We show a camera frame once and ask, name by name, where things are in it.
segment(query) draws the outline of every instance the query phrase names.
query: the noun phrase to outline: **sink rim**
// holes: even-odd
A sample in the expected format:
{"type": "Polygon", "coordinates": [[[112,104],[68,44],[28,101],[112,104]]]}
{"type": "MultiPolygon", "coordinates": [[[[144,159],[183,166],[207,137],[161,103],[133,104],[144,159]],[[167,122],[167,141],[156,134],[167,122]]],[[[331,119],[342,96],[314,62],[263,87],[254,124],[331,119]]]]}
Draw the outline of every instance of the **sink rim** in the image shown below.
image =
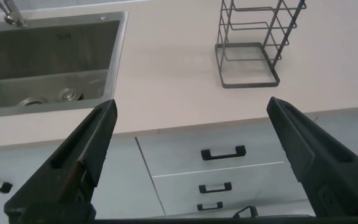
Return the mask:
{"type": "Polygon", "coordinates": [[[0,116],[86,109],[86,108],[95,107],[104,101],[113,99],[114,90],[116,88],[116,80],[118,76],[118,68],[121,58],[122,45],[124,42],[128,14],[129,14],[128,11],[121,11],[121,12],[109,12],[109,13],[88,14],[88,15],[79,15],[79,16],[55,17],[55,18],[48,18],[48,19],[35,19],[35,20],[27,21],[28,26],[25,28],[16,28],[4,22],[0,22],[0,31],[16,30],[16,29],[31,29],[31,28],[40,28],[40,27],[51,27],[51,26],[69,26],[75,24],[92,24],[92,23],[107,22],[107,21],[120,22],[117,30],[117,36],[114,42],[113,51],[111,54],[111,60],[109,64],[108,74],[106,78],[106,83],[104,85],[104,91],[102,97],[92,100],[68,101],[64,103],[47,103],[47,104],[31,105],[31,106],[1,107],[0,116]]]}

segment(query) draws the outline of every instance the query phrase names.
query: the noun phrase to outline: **sink basin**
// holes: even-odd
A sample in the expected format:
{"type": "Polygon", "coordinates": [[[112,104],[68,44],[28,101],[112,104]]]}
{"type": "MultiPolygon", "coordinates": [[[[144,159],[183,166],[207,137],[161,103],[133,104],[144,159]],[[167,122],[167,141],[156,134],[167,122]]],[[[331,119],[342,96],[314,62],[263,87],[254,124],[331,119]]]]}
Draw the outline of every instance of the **sink basin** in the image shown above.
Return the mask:
{"type": "Polygon", "coordinates": [[[89,108],[113,97],[127,12],[0,23],[0,116],[89,108]]]}

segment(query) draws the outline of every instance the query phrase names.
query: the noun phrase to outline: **sink strainer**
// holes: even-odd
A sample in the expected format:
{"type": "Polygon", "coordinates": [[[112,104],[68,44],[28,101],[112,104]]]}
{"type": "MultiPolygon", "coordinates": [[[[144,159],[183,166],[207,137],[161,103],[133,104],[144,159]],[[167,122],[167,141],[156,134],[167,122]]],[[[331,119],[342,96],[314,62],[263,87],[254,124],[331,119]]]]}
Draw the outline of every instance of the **sink strainer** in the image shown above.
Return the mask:
{"type": "Polygon", "coordinates": [[[60,101],[76,101],[80,100],[82,93],[75,91],[73,88],[66,88],[59,92],[57,98],[60,101]]]}
{"type": "Polygon", "coordinates": [[[29,105],[37,105],[48,103],[48,100],[44,97],[30,97],[23,101],[21,101],[18,106],[29,106],[29,105]]]}

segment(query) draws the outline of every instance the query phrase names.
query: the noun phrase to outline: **cabinet drawer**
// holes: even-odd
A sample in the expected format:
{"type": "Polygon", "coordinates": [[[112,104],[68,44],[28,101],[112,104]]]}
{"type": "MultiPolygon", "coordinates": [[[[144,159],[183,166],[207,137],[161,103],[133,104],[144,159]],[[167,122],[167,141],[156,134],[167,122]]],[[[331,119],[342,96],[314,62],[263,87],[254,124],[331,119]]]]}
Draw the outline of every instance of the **cabinet drawer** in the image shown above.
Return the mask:
{"type": "Polygon", "coordinates": [[[242,208],[307,198],[288,162],[173,174],[153,181],[166,215],[198,212],[200,205],[202,209],[242,208]],[[200,185],[207,191],[225,191],[201,194],[200,185]]]}
{"type": "MultiPolygon", "coordinates": [[[[0,194],[0,223],[7,202],[58,146],[0,151],[0,179],[13,184],[0,194]]],[[[96,218],[140,218],[164,215],[142,154],[134,138],[110,143],[92,204],[96,218]]]]}
{"type": "Polygon", "coordinates": [[[286,159],[270,122],[240,128],[146,136],[138,140],[152,177],[286,159]],[[209,149],[212,157],[233,155],[236,153],[236,146],[244,146],[246,154],[209,161],[203,160],[201,156],[201,151],[205,149],[209,149]]]}

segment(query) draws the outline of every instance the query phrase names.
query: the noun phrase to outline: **black wire rack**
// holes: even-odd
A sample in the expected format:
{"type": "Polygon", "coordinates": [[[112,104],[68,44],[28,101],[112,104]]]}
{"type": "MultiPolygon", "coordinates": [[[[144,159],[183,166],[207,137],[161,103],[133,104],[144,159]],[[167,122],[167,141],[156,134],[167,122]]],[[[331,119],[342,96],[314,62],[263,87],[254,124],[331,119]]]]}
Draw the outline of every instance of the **black wire rack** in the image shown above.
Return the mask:
{"type": "Polygon", "coordinates": [[[296,29],[296,19],[299,16],[301,10],[306,9],[305,0],[299,0],[296,7],[288,7],[284,0],[278,0],[277,6],[264,6],[264,7],[237,7],[235,0],[222,0],[221,4],[221,16],[219,20],[218,39],[215,45],[216,61],[218,63],[219,76],[223,88],[256,88],[256,87],[275,87],[280,83],[280,78],[275,71],[276,63],[282,59],[281,52],[284,46],[290,45],[288,36],[293,29],[296,29]],[[232,22],[232,17],[237,13],[247,12],[260,12],[271,11],[273,17],[270,23],[266,21],[258,22],[232,22]],[[282,11],[288,13],[290,16],[289,25],[283,26],[283,22],[278,18],[278,13],[282,11]],[[229,31],[240,30],[267,30],[265,39],[263,42],[229,42],[229,31]],[[273,36],[273,30],[280,30],[282,32],[282,40],[277,41],[273,36]],[[230,48],[258,48],[260,49],[262,58],[229,58],[226,54],[226,50],[230,48]],[[274,47],[277,52],[274,57],[269,57],[266,51],[267,47],[274,47]],[[223,62],[224,61],[266,61],[273,77],[274,82],[258,82],[258,83],[225,83],[223,78],[223,62]]]}

